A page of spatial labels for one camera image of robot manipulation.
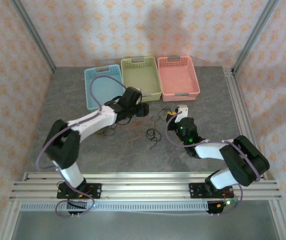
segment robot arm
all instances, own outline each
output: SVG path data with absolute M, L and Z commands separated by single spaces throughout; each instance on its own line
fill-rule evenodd
M 62 129 L 75 125 L 56 138 L 45 150 L 45 153 L 59 168 L 61 174 L 72 187 L 83 190 L 82 187 L 86 185 L 86 181 L 76 163 L 80 143 L 94 132 L 113 125 L 120 120 L 132 118 L 134 115 L 137 117 L 146 116 L 149 113 L 149 106 L 147 103 L 137 103 L 140 98 L 140 91 L 128 87 L 123 96 L 106 102 L 102 106 L 101 112 L 97 110 L 76 120 L 68 122 L 57 120 L 53 124 L 44 144 Z M 97 117 L 86 121 L 86 119 L 90 119 L 98 113 Z
M 198 159 L 221 159 L 228 166 L 228 168 L 219 170 L 206 179 L 207 190 L 209 192 L 218 191 L 235 184 L 249 186 L 256 180 L 257 176 L 252 167 L 233 146 L 225 143 L 225 141 L 212 142 L 198 135 L 194 119 L 188 117 L 188 108 L 186 105 L 179 105 L 175 112 L 169 112 L 166 120 L 169 121 L 172 116 L 179 112 L 181 113 L 168 124 L 168 130 L 175 131 L 183 145 L 186 145 L 185 151 L 187 154 Z M 270 168 L 267 159 L 245 136 L 241 135 L 227 142 L 231 142 L 241 149 L 259 175 L 262 175 Z

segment aluminum frame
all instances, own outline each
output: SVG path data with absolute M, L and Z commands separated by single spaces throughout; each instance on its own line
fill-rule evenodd
M 52 73 L 55 73 L 56 70 L 55 63 L 53 62 L 50 54 L 48 53 L 41 37 L 39 36 L 36 28 L 34 27 L 33 22 L 30 19 L 29 15 L 27 14 L 23 4 L 21 3 L 20 0 L 10 0 L 10 2 L 12 3 L 19 17 L 21 18 L 23 24 L 25 25 L 26 30 L 31 35 L 38 50 L 44 57 L 44 60 L 46 61 L 46 64 L 48 65 L 49 69 L 51 70 Z
M 257 146 L 257 141 L 251 127 L 252 124 L 249 117 L 249 112 L 245 107 L 245 99 L 237 84 L 236 77 L 233 75 L 232 69 L 225 68 L 224 73 L 229 93 L 231 95 L 239 130 L 241 134 L 245 135 L 255 146 Z M 274 179 L 274 177 L 269 174 L 269 172 L 265 173 L 263 177 L 265 180 Z M 273 213 L 274 222 L 280 239 L 286 240 L 286 207 L 283 201 L 270 200 L 269 204 Z
M 252 33 L 250 34 L 249 38 L 247 39 L 241 54 L 239 55 L 238 59 L 236 60 L 235 66 L 233 68 L 233 73 L 237 75 L 239 73 L 240 68 L 244 64 L 246 58 L 248 57 L 252 47 L 254 46 L 257 38 L 260 36 L 264 26 L 268 22 L 270 16 L 274 12 L 275 7 L 277 6 L 279 0 L 269 0 L 266 4 L 261 16 L 259 17 Z
M 83 174 L 89 183 L 101 183 L 101 199 L 96 202 L 172 202 L 195 201 L 190 198 L 189 183 L 204 183 L 211 173 L 87 173 Z M 10 201 L 57 201 L 57 173 L 29 173 L 27 180 L 14 183 Z M 233 187 L 236 195 L 240 189 Z M 282 198 L 275 180 L 254 182 L 243 187 L 244 200 L 279 200 Z M 202 201 L 218 201 L 203 198 Z
M 8 203 L 0 228 L 0 240 L 10 240 L 12 238 L 20 206 L 20 201 L 10 201 Z

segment patterned wallpaper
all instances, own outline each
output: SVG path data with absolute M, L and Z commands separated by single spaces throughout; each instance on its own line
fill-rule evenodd
M 51 73 L 9 0 L 0 0 L 0 223 L 24 172 Z
M 286 0 L 278 3 L 237 79 L 286 201 Z
M 22 0 L 55 64 L 191 55 L 232 67 L 267 0 Z

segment gray table surface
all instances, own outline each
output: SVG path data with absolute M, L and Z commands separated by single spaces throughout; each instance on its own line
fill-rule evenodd
M 86 108 L 84 70 L 86 67 L 59 67 L 51 83 L 39 122 L 26 172 L 36 172 L 34 166 L 52 124 L 63 119 L 80 118 L 90 111 Z M 232 139 L 239 135 L 239 128 L 222 67 L 195 67 L 201 93 L 194 101 L 149 102 L 147 117 L 135 117 L 128 125 L 117 126 L 112 136 L 91 135 L 80 146 L 77 163 L 84 173 L 106 172 L 213 172 L 225 166 L 217 159 L 189 157 L 184 149 L 169 143 L 164 135 L 165 122 L 156 123 L 162 134 L 157 145 L 145 136 L 153 126 L 151 116 L 164 107 L 172 109 L 178 104 L 189 107 L 189 117 L 195 119 L 200 136 L 208 139 Z M 170 137 L 179 143 L 174 133 Z M 42 165 L 50 165 L 46 155 Z

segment basket handle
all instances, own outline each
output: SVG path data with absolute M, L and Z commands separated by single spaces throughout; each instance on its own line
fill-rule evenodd
M 109 70 L 109 66 L 104 66 L 104 67 L 103 66 L 99 66 L 99 67 L 96 67 L 95 70 L 96 70 L 96 72 L 99 72 L 99 73 L 103 72 L 103 71 L 106 72 L 106 71 Z
M 145 60 L 144 57 L 135 57 L 135 58 L 131 58 L 132 63 L 142 63 Z
M 181 56 L 169 56 L 169 57 L 167 57 L 167 61 L 169 61 L 169 62 L 178 62 L 178 61 L 180 61 L 181 60 Z
M 180 93 L 176 93 L 175 96 L 189 96 L 189 93 L 188 92 L 182 92 L 181 94 Z

